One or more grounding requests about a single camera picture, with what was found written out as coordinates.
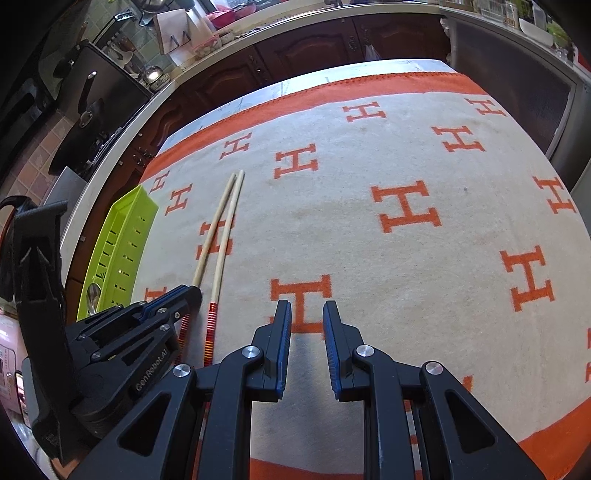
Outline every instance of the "kitchen counter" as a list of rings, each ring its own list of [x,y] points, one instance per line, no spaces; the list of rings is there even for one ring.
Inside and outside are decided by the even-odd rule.
[[[179,87],[189,81],[191,78],[200,72],[211,67],[215,63],[229,57],[236,52],[250,47],[256,43],[259,43],[268,38],[276,35],[285,33],[290,30],[295,30],[308,25],[317,24],[335,19],[344,19],[347,17],[356,17],[358,15],[368,14],[393,14],[393,13],[422,13],[422,14],[434,14],[444,15],[452,21],[463,21],[468,22],[478,28],[488,29],[496,34],[500,34],[505,38],[510,39],[513,42],[518,43],[521,47],[526,48],[533,56],[541,58],[544,62],[551,64],[554,68],[563,72],[563,74],[571,78],[572,82],[579,82],[591,85],[590,77],[582,70],[574,69],[572,65],[566,63],[562,59],[558,58],[549,48],[530,40],[522,32],[512,28],[504,27],[493,22],[489,22],[475,14],[463,12],[455,9],[442,8],[438,5],[430,4],[419,4],[419,3],[401,3],[401,4],[370,4],[370,5],[355,5],[348,7],[326,7],[324,4],[312,5],[310,12],[299,13],[295,16],[279,20],[272,25],[261,28],[260,30],[254,31],[245,36],[239,37],[237,40],[230,42],[223,46],[219,50],[216,50],[206,58],[194,62],[187,63],[181,66],[182,73],[174,78],[163,90],[155,95],[152,100],[142,108],[136,115],[135,118],[128,124],[125,131],[114,143],[110,152],[107,153],[106,157],[97,168],[94,176],[87,185],[83,194],[81,195],[74,211],[70,217],[70,220],[64,231],[64,235],[61,240],[61,257],[62,267],[61,276],[65,283],[70,265],[72,263],[74,250],[80,240],[82,230],[85,226],[90,210],[93,207],[100,191],[105,184],[105,181],[111,174],[118,162],[120,162],[121,155],[124,153],[126,148],[130,145],[132,140],[138,135],[140,129],[150,119],[150,117],[156,112],[156,110],[167,100],[173,92]],[[263,14],[265,11],[257,12],[257,14]],[[454,49],[457,49],[457,45],[454,44],[454,35],[452,32],[452,67],[456,70],[457,62],[454,58]],[[565,129],[566,119],[561,122],[560,131]]]

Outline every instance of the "red striped chopstick handle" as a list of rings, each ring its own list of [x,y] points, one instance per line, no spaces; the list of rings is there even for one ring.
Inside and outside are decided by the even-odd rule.
[[[190,323],[191,323],[191,316],[189,314],[186,314],[181,319],[181,328],[178,332],[178,345],[181,348],[181,351],[177,355],[176,360],[174,361],[175,365],[178,365],[183,360],[184,344],[187,341],[187,335],[189,334],[189,324]]]
[[[205,331],[205,350],[203,352],[203,366],[209,367],[213,363],[213,341],[216,336],[217,303],[209,304],[207,313],[207,329]]]

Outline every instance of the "plastic bag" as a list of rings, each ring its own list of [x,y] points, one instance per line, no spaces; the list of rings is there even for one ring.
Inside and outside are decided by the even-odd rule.
[[[365,46],[365,61],[383,60],[373,45]]]

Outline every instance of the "black panel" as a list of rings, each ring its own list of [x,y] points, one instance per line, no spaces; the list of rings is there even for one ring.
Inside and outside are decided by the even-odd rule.
[[[497,100],[546,153],[570,85],[509,40],[470,24],[456,25],[456,70]]]

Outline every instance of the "white bowl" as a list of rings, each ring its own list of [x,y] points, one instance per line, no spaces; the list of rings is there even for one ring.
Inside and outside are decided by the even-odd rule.
[[[523,18],[519,19],[519,26],[521,27],[523,33],[529,38],[532,38],[533,40],[538,41],[547,47],[554,45],[554,37],[551,33],[536,27],[534,24],[523,20]]]

